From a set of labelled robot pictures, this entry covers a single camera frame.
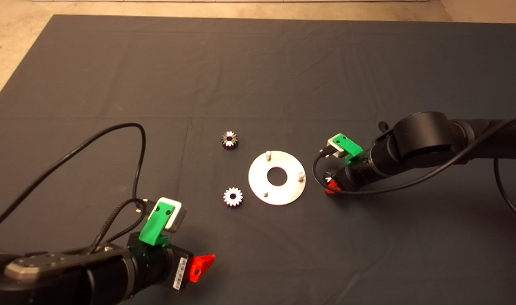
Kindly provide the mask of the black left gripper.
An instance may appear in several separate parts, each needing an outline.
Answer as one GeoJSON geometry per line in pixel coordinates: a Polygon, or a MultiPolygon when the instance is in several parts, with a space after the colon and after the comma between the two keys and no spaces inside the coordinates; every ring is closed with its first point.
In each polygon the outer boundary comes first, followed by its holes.
{"type": "Polygon", "coordinates": [[[151,246],[131,233],[128,250],[134,265],[134,284],[130,295],[154,285],[183,291],[189,282],[197,283],[215,262],[214,254],[199,255],[175,245],[151,246]]]}

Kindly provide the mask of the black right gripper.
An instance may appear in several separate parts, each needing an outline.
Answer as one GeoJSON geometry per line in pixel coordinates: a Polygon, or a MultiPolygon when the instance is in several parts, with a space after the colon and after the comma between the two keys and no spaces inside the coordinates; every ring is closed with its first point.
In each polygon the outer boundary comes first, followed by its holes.
{"type": "Polygon", "coordinates": [[[387,178],[387,174],[376,168],[370,149],[364,151],[356,158],[351,159],[350,164],[337,170],[334,180],[329,181],[327,194],[339,193],[339,191],[358,191],[366,185],[387,178]]]}

